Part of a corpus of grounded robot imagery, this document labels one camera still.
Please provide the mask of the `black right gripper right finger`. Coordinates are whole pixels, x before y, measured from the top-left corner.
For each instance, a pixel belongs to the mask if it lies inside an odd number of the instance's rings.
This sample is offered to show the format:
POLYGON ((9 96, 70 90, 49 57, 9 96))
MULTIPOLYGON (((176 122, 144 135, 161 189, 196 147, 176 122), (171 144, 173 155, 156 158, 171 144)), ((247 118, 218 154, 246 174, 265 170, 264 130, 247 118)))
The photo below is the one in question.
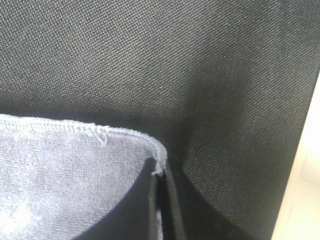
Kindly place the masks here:
POLYGON ((253 237, 215 210, 179 167, 167 165, 159 179, 163 240, 251 240, 253 237))

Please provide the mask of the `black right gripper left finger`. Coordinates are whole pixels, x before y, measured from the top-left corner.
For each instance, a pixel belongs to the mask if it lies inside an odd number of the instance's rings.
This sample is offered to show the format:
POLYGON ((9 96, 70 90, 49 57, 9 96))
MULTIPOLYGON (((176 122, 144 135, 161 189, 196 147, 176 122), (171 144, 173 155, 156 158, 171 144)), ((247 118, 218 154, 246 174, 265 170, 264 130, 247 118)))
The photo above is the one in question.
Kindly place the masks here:
POLYGON ((156 161, 145 160, 143 168, 124 198, 78 240, 157 240, 158 177, 156 161))

